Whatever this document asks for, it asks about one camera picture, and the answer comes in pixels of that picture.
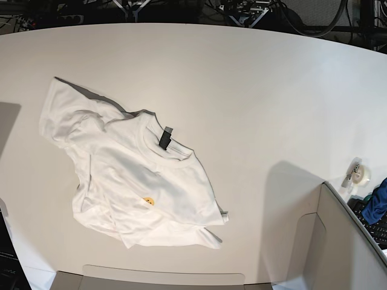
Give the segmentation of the black keyboard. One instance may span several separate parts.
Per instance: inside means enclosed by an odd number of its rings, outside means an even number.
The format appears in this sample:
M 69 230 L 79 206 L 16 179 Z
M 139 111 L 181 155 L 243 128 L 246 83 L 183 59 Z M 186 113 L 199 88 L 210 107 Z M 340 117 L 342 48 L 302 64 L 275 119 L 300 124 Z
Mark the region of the black keyboard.
M 366 207 L 367 202 L 361 199 L 351 198 L 347 205 L 353 211 L 358 220 L 365 227 L 367 232 L 371 235 L 374 241 L 378 244 L 378 246 L 382 249 L 386 249 L 386 214 L 382 216 L 382 218 L 370 225 L 362 215 L 363 209 Z

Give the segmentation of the white printed t-shirt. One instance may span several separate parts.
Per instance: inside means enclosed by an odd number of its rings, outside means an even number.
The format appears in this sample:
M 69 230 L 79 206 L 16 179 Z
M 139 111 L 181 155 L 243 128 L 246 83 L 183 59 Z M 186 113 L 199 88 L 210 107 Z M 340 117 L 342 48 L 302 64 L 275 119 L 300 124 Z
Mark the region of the white printed t-shirt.
M 84 227 L 127 248 L 220 248 L 209 227 L 223 226 L 228 214 L 195 152 L 174 140 L 160 146 L 164 130 L 154 113 L 125 112 L 55 78 L 39 132 L 73 160 L 73 216 Z

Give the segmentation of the grey cardboard box right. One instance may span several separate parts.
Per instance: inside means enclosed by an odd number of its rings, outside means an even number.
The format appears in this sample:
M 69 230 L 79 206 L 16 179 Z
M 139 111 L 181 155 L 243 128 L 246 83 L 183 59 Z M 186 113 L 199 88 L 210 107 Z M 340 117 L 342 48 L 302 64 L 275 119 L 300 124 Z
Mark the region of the grey cardboard box right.
M 285 277 L 272 289 L 386 289 L 386 256 L 325 182 L 315 213 L 299 218 Z

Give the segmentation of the grey cardboard box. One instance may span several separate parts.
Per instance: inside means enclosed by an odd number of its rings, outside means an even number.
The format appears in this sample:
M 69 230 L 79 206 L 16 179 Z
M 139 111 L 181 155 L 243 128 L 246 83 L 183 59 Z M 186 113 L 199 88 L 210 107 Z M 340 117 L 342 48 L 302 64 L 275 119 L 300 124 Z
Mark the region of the grey cardboard box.
M 285 277 L 272 289 L 386 289 L 386 256 L 325 182 L 315 213 L 299 218 Z
M 51 289 L 272 289 L 271 283 L 246 284 L 240 273 L 196 274 L 138 271 L 85 265 L 81 274 L 58 271 Z

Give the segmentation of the clear tape roll dispenser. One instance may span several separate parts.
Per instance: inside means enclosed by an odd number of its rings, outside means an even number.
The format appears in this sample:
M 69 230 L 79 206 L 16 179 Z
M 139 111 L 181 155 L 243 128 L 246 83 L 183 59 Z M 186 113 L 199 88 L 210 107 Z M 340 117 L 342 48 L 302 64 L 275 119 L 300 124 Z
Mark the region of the clear tape roll dispenser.
M 362 159 L 355 157 L 349 165 L 341 187 L 348 193 L 355 194 L 360 187 L 365 187 L 371 180 L 370 169 L 362 163 Z

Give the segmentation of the blue cloth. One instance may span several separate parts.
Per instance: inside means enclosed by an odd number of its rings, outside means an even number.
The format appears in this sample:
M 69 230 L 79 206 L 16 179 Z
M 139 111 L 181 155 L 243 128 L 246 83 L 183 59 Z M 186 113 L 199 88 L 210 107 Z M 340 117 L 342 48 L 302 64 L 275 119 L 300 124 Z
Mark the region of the blue cloth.
M 369 225 L 378 222 L 386 213 L 386 188 L 387 179 L 385 178 L 382 183 L 373 190 L 370 200 L 362 210 L 362 216 Z

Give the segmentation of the grey cardboard box bottom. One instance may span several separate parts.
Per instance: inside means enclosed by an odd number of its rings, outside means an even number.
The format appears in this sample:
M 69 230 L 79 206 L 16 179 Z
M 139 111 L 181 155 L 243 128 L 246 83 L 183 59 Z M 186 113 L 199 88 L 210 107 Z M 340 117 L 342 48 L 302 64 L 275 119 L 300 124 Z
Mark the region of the grey cardboard box bottom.
M 246 284 L 240 273 L 196 274 L 138 271 L 85 265 L 81 274 L 58 271 L 51 289 L 272 289 L 271 283 Z

